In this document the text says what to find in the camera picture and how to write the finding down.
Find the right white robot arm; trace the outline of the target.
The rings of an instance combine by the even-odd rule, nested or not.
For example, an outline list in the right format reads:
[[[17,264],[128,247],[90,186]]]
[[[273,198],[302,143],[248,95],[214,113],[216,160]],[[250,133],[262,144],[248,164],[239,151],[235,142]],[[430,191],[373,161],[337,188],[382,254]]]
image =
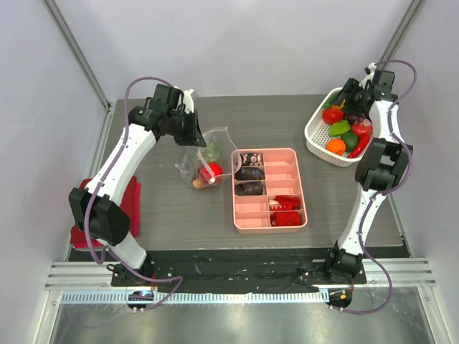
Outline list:
[[[363,111],[372,122],[373,133],[356,167],[358,189],[350,218],[323,266],[326,279],[333,283],[360,274],[374,217],[387,194],[401,185],[413,152],[399,131],[399,100],[392,93],[395,74],[373,66],[365,73],[361,82],[346,82],[340,94],[346,109]]]

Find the clear pink zip bag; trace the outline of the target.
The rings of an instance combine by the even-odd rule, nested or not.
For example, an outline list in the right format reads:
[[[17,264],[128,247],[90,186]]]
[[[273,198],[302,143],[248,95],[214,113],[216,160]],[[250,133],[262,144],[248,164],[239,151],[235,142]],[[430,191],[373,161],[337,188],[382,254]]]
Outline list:
[[[228,127],[215,127],[203,134],[205,147],[185,147],[175,164],[181,178],[196,189],[218,186],[242,166]]]

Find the green chili pepper toy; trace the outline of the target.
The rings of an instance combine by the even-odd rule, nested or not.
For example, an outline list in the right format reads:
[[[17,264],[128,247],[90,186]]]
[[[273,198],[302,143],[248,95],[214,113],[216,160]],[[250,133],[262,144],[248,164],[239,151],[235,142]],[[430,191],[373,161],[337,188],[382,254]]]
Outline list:
[[[337,90],[337,91],[334,91],[332,92],[325,100],[325,103],[323,104],[323,108],[324,109],[328,109],[330,108],[332,105],[333,105],[333,102],[335,100],[335,98],[339,95],[341,91],[340,90]]]

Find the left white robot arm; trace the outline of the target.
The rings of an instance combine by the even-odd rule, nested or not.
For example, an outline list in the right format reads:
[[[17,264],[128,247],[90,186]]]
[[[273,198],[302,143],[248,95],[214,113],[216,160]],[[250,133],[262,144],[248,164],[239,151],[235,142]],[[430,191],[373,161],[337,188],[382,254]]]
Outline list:
[[[105,260],[94,250],[97,241],[128,269],[128,278],[138,286],[151,281],[153,263],[132,235],[130,217],[121,208],[126,187],[161,137],[170,135],[181,146],[206,145],[195,108],[197,92],[161,79],[156,83],[142,106],[129,108],[128,101],[123,102],[124,128],[113,151],[85,188],[74,188],[69,194],[72,215],[94,261]]]

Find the orange papaya slice toy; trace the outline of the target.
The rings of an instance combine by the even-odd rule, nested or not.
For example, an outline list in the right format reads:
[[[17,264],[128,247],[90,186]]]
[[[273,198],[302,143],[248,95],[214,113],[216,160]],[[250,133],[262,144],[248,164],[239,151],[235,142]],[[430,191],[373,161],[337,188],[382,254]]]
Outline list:
[[[194,188],[201,189],[201,188],[208,187],[209,184],[206,181],[202,180],[201,178],[196,178],[192,181],[192,186]]]

